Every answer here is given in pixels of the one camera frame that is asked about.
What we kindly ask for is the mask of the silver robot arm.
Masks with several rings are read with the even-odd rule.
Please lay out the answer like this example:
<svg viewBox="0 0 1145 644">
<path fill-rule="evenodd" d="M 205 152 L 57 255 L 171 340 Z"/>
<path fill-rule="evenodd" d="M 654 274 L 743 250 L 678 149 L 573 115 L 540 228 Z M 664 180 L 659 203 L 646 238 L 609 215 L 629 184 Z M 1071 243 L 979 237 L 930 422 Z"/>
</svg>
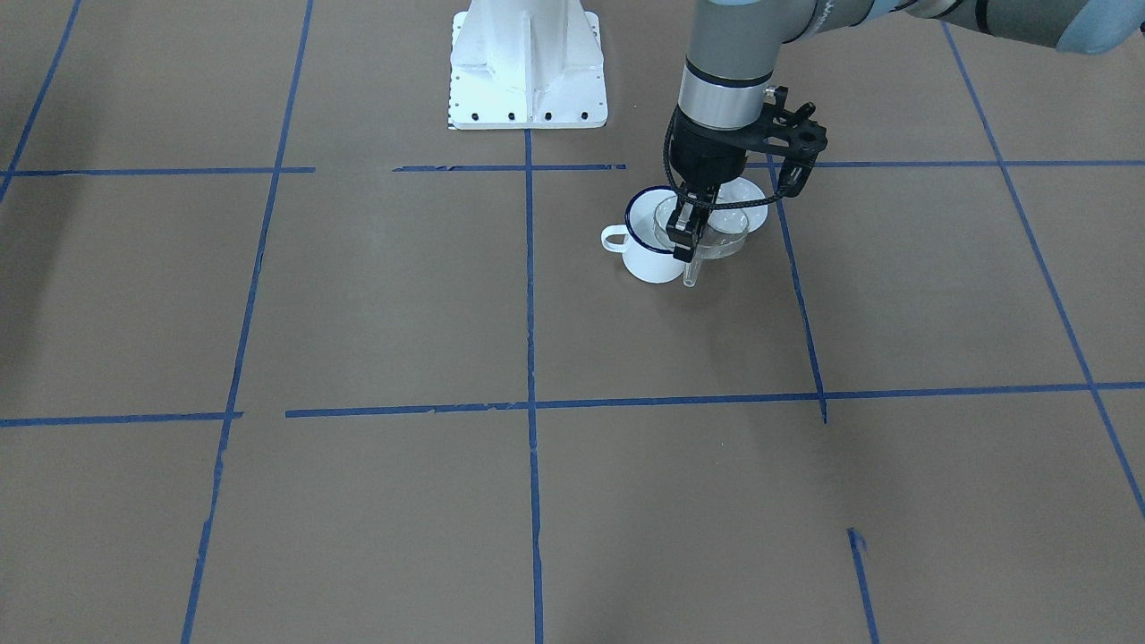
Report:
<svg viewBox="0 0 1145 644">
<path fill-rule="evenodd" d="M 785 109 L 785 87 L 769 86 L 784 45 L 889 13 L 942 21 L 1060 53 L 1099 55 L 1142 28 L 1142 1 L 700 1 L 692 14 L 690 48 L 663 163 L 676 207 L 663 225 L 676 259 L 694 261 L 704 229 L 720 211 L 720 188 L 740 178 L 749 154 L 784 160 L 776 193 L 745 201 L 765 207 L 802 193 L 826 128 L 815 107 Z"/>
</svg>

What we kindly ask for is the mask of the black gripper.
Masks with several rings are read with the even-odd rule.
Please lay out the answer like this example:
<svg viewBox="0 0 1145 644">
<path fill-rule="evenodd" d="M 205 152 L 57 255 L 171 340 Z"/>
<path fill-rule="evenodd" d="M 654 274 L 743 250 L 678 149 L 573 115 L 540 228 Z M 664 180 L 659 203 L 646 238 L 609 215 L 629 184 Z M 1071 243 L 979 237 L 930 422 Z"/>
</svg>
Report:
<svg viewBox="0 0 1145 644">
<path fill-rule="evenodd" d="M 722 184 L 742 175 L 747 166 L 745 131 L 752 123 L 729 128 L 712 128 L 694 121 L 676 107 L 666 139 L 666 170 L 676 170 L 684 182 L 676 188 L 676 204 L 669 215 L 672 256 L 692 262 L 710 209 L 696 207 L 688 199 L 716 203 Z"/>
</svg>

